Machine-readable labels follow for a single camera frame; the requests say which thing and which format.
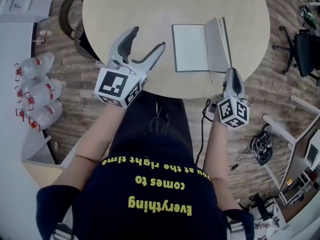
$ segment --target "light wood tabletop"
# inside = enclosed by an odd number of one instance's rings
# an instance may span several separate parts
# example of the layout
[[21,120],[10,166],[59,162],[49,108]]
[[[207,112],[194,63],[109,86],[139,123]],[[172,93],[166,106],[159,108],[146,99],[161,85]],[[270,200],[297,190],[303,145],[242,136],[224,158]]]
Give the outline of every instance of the light wood tabletop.
[[222,92],[225,75],[175,72],[172,24],[206,24],[225,17],[233,67],[247,79],[268,47],[270,19],[265,0],[84,0],[83,24],[99,58],[107,63],[113,41],[139,26],[129,59],[140,60],[157,44],[166,48],[148,73],[144,90],[166,97],[195,99]]

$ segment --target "person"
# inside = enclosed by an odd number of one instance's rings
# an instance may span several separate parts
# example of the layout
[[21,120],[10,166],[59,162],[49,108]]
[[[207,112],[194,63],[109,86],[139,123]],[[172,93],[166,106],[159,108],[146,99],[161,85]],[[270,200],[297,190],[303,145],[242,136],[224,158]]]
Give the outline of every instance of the person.
[[79,240],[220,240],[229,217],[254,239],[253,216],[232,196],[228,171],[227,127],[217,112],[202,170],[184,102],[141,91],[127,110],[107,104],[69,166],[39,190],[37,226],[45,240],[66,232]]

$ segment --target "chair leg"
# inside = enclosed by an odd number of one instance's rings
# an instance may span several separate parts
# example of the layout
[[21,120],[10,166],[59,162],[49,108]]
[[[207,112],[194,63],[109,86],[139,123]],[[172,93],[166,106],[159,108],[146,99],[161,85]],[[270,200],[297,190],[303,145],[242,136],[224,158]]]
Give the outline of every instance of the chair leg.
[[293,50],[294,49],[294,44],[292,43],[291,37],[289,36],[289,33],[288,33],[286,27],[285,26],[280,26],[279,30],[280,31],[284,30],[284,33],[285,33],[286,39],[288,41],[289,47],[290,47],[291,50]]
[[309,76],[315,80],[316,86],[319,87],[320,86],[320,77],[317,77],[316,75],[314,75],[312,73],[310,73]]
[[294,53],[291,51],[290,52],[290,56],[289,56],[289,60],[288,63],[286,65],[286,69],[282,71],[282,74],[285,75],[286,73],[288,73],[290,66],[292,64],[292,60],[294,59]]
[[285,51],[290,51],[289,47],[284,47],[284,46],[280,46],[280,45],[272,45],[272,49],[274,49],[274,50],[281,49],[281,50],[285,50]]

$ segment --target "office chair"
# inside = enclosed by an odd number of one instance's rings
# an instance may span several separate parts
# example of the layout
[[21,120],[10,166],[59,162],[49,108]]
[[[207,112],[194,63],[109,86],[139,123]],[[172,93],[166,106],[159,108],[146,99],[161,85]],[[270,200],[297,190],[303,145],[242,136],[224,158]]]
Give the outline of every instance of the office chair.
[[292,42],[286,27],[280,26],[279,30],[284,30],[289,47],[273,45],[272,49],[282,49],[290,52],[286,69],[282,71],[282,74],[285,75],[288,73],[294,58],[296,64],[293,66],[299,69],[301,77],[312,77],[316,80],[316,86],[319,87],[320,77],[312,74],[312,71],[314,69],[320,70],[320,58],[317,57],[317,53],[320,51],[320,37],[313,34],[313,29],[300,29],[299,33],[294,36]]
[[58,17],[60,29],[68,38],[74,41],[74,47],[81,56],[87,59],[100,61],[88,41],[82,19],[78,23],[76,29],[73,29],[70,26],[68,19],[69,11],[74,1],[75,0],[63,0]]

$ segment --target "open notebook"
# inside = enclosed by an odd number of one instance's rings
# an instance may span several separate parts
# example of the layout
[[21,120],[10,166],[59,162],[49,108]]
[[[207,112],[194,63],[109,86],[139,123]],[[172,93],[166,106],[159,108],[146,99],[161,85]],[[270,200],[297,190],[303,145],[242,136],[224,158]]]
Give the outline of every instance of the open notebook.
[[226,72],[232,67],[225,18],[172,25],[176,72]]

